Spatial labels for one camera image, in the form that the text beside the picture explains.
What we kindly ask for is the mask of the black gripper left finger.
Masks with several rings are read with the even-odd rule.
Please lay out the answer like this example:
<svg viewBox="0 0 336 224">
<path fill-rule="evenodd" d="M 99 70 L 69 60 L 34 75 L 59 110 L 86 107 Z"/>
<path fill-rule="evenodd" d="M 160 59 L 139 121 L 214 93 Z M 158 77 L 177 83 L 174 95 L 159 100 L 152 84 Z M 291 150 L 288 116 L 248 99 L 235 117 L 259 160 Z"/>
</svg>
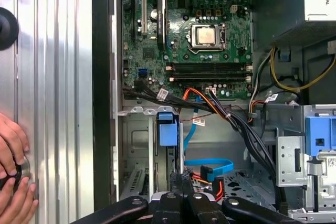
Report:
<svg viewBox="0 0 336 224">
<path fill-rule="evenodd" d="M 182 174 L 170 175 L 170 191 L 153 194 L 150 201 L 130 196 L 73 223 L 181 223 L 183 209 Z"/>
</svg>

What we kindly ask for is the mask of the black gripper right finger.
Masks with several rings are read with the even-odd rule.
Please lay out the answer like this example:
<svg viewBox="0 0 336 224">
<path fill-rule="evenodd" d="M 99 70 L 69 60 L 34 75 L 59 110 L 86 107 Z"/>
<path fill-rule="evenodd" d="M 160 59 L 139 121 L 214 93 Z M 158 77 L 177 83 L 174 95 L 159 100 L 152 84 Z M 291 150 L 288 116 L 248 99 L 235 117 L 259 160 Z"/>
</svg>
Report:
<svg viewBox="0 0 336 224">
<path fill-rule="evenodd" d="M 227 197 L 222 178 L 215 179 L 218 192 L 215 201 L 209 200 L 204 193 L 195 192 L 192 185 L 193 173 L 183 173 L 183 187 L 185 191 L 184 203 L 187 223 L 229 223 L 229 219 L 236 223 L 299 223 L 279 212 L 272 211 L 249 200 L 240 197 Z"/>
</svg>

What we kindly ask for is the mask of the person's right hand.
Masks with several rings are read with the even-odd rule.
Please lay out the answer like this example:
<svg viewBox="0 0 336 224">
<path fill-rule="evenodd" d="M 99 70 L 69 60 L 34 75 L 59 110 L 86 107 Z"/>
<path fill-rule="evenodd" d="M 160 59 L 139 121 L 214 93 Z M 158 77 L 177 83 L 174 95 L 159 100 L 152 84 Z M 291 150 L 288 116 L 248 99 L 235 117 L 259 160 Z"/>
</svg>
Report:
<svg viewBox="0 0 336 224">
<path fill-rule="evenodd" d="M 39 203 L 35 199 L 36 185 L 24 177 L 13 193 L 14 182 L 10 178 L 1 190 L 1 223 L 29 223 Z"/>
</svg>

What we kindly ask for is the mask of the person's left hand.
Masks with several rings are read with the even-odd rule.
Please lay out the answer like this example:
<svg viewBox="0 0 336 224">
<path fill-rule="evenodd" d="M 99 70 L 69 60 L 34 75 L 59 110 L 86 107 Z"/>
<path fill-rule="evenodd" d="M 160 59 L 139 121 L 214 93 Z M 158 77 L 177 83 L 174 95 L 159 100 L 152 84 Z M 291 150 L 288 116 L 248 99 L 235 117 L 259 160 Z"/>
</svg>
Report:
<svg viewBox="0 0 336 224">
<path fill-rule="evenodd" d="M 24 164 L 28 151 L 29 143 L 23 129 L 1 113 L 1 179 L 17 173 L 15 164 Z"/>
</svg>

